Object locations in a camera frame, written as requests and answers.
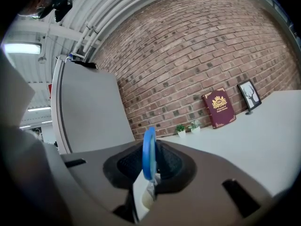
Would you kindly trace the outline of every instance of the picture frame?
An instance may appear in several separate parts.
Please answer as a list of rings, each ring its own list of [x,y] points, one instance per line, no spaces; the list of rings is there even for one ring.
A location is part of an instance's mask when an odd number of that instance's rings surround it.
[[[250,79],[239,83],[237,86],[246,101],[249,111],[261,105],[260,97]]]

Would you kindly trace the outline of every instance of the blue handle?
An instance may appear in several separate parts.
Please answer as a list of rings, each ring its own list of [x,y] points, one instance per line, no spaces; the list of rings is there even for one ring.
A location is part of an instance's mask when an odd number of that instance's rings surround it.
[[[157,171],[156,163],[156,132],[154,127],[150,127],[144,134],[142,167],[145,179],[154,182]]]

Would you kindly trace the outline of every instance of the small potted plant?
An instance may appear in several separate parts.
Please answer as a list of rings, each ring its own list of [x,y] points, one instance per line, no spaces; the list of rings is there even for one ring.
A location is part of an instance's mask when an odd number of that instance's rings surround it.
[[[177,125],[175,130],[178,132],[178,135],[179,135],[180,138],[185,138],[186,131],[185,131],[185,127],[182,124]]]
[[[200,125],[201,123],[198,120],[194,120],[188,129],[190,129],[193,134],[197,134],[201,131]]]

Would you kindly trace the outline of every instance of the black slot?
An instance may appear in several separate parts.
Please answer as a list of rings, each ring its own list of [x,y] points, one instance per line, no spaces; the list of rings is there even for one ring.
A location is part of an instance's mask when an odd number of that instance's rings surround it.
[[[244,218],[260,208],[260,205],[236,180],[228,179],[224,181],[222,185]]]
[[[67,168],[71,168],[71,167],[75,167],[75,166],[78,166],[78,165],[81,165],[84,163],[86,163],[86,161],[84,159],[75,159],[72,161],[66,161],[65,165]]]

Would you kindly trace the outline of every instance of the ceiling beam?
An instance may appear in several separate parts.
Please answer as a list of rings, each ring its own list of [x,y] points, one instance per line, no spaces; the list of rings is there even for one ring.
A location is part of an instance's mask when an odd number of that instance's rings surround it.
[[[19,31],[19,32],[40,32],[40,33],[47,33],[49,35],[58,36],[65,39],[70,39],[74,41],[78,41],[82,33],[75,31],[70,28],[65,28],[56,24],[49,24],[42,21],[37,20],[18,20],[15,21],[12,26],[10,27],[10,31]],[[97,47],[100,44],[99,41],[97,41],[95,47]]]

